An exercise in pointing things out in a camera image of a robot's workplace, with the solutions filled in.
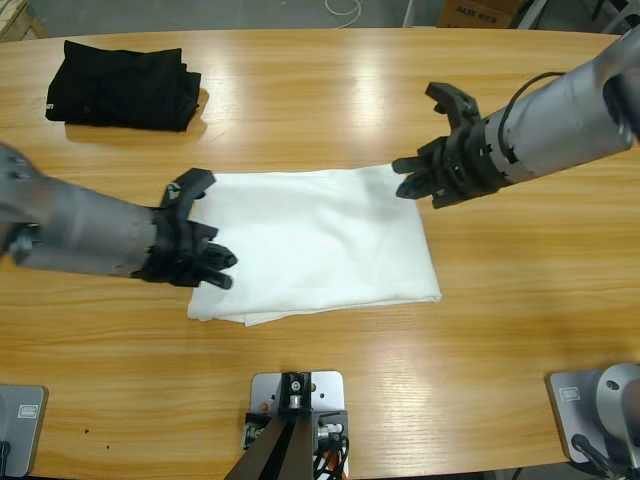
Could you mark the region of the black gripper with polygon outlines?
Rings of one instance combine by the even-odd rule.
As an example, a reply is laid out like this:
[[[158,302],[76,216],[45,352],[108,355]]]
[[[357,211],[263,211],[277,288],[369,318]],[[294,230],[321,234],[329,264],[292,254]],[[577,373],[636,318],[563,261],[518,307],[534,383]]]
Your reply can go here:
[[[132,277],[150,283],[196,287],[206,282],[223,290],[232,278],[214,268],[231,268],[238,259],[226,247],[210,244],[218,230],[180,217],[168,209],[152,210],[155,243],[147,248],[143,266]]]
[[[487,126],[488,120],[483,119],[465,130],[458,129],[455,135],[433,140],[419,149],[419,156],[394,160],[395,173],[410,174],[398,186],[396,196],[430,196],[435,208],[443,208],[509,186],[506,175],[493,163],[496,141],[486,140]]]

